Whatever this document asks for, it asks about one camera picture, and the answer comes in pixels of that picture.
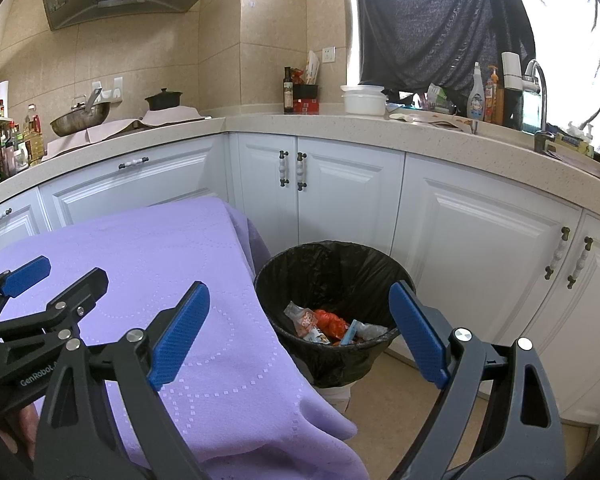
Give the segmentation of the person left hand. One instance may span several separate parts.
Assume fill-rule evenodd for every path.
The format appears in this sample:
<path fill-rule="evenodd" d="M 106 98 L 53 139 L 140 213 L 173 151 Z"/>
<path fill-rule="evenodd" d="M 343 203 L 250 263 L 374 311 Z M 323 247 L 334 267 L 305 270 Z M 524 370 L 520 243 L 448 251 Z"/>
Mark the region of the person left hand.
<path fill-rule="evenodd" d="M 0 422 L 0 437 L 12 454 L 27 453 L 34 460 L 39 421 L 35 405 L 29 404 Z"/>

